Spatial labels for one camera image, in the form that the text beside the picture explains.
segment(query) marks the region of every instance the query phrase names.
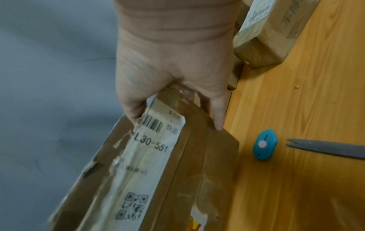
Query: scissors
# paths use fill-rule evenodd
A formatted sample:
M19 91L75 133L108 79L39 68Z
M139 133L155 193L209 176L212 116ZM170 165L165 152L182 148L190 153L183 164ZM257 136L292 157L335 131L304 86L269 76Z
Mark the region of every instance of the scissors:
M336 156L365 159L365 146L318 140L287 139L286 146Z

